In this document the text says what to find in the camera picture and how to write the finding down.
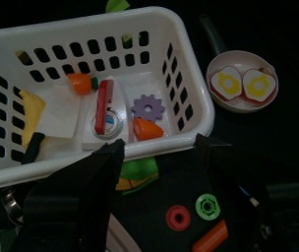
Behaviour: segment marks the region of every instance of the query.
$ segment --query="orange toy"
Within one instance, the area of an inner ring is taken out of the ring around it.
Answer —
[[[133,134],[137,141],[144,141],[164,136],[164,130],[151,121],[133,118]]]
[[[222,220],[209,231],[192,244],[192,252],[212,252],[219,244],[227,239],[228,230],[226,221]]]
[[[70,85],[78,95],[88,95],[92,92],[92,78],[82,73],[66,74]]]

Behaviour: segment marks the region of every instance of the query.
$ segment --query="yellow toy piece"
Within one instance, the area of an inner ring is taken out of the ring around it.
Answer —
[[[24,111],[26,118],[21,141],[22,146],[26,148],[37,128],[38,119],[45,107],[45,102],[36,94],[32,94],[25,90],[20,91],[20,96],[24,100]]]

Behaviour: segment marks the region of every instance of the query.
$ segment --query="purple toy gear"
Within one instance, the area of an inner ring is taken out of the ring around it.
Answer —
[[[133,117],[140,117],[151,122],[163,119],[164,110],[165,107],[161,106],[161,100],[155,98],[152,94],[149,96],[143,94],[141,98],[133,101],[133,106],[131,107]]]

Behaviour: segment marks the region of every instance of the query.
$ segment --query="orange toy piece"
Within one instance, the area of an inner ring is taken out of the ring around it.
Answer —
[[[209,231],[192,244],[192,252],[212,252],[219,244],[227,239],[228,230],[226,221],[220,222],[209,229]]]
[[[164,136],[164,130],[153,122],[133,118],[133,134],[137,141],[144,141]]]
[[[92,92],[92,78],[82,73],[66,74],[70,85],[78,95],[88,95]]]

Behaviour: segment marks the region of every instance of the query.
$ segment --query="white plastic basket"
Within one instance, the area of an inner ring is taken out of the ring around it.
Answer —
[[[121,38],[132,37],[124,46]],[[92,95],[81,109],[70,139],[50,139],[37,161],[21,165],[25,125],[18,90],[34,93],[69,85],[66,72],[98,79],[113,76],[129,104],[155,95],[165,107],[163,138],[125,144],[125,160],[185,150],[196,133],[208,135],[214,106],[180,17],[161,7],[0,30],[0,187],[46,177],[85,157],[82,127]]]

